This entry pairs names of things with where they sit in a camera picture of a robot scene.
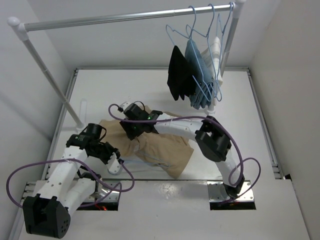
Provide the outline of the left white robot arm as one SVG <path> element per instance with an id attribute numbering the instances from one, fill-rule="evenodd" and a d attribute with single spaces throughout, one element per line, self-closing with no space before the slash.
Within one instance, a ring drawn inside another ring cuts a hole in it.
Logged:
<path id="1" fill-rule="evenodd" d="M 92 173 L 83 174 L 72 185 L 76 173 L 89 157 L 102 161 L 108 172 L 118 174 L 120 152 L 107 142 L 105 127 L 89 123 L 80 133 L 73 134 L 66 142 L 60 162 L 45 184 L 28 196 L 22 205 L 25 230 L 28 234 L 63 238 L 71 223 L 71 217 L 89 195 L 97 190 Z"/>

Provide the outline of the beige t shirt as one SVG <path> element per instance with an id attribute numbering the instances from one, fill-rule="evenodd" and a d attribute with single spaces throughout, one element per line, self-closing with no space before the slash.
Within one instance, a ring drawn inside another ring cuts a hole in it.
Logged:
<path id="1" fill-rule="evenodd" d="M 171 164 L 168 169 L 162 169 L 174 179 L 178 179 L 182 174 L 194 152 L 189 140 L 181 136 L 142 133 L 130 140 L 118 120 L 102 119 L 99 125 L 106 128 L 106 136 L 103 137 L 102 142 L 108 142 L 117 148 L 121 156 L 124 157 L 122 152 L 126 150 L 144 150 L 146 153 Z"/>

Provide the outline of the light blue wire hanger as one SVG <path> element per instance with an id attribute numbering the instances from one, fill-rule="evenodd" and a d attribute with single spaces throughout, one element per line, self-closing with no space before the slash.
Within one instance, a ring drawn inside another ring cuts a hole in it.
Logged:
<path id="1" fill-rule="evenodd" d="M 148 154 L 144 150 L 124 150 L 122 152 L 125 160 L 125 163 L 135 163 L 135 164 L 144 164 L 152 167 L 161 167 L 168 169 L 172 165 L 159 157 Z"/>

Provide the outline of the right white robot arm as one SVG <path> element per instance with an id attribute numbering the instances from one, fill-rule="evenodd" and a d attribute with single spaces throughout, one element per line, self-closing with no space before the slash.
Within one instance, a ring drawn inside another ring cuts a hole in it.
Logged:
<path id="1" fill-rule="evenodd" d="M 158 110 L 147 112 L 137 104 L 128 102 L 118 107 L 118 111 L 125 115 L 120 125 L 130 140 L 143 133 L 154 133 L 195 141 L 202 155 L 216 164 L 227 195 L 231 199 L 238 197 L 245 178 L 233 159 L 230 137 L 214 117 L 174 117 Z"/>

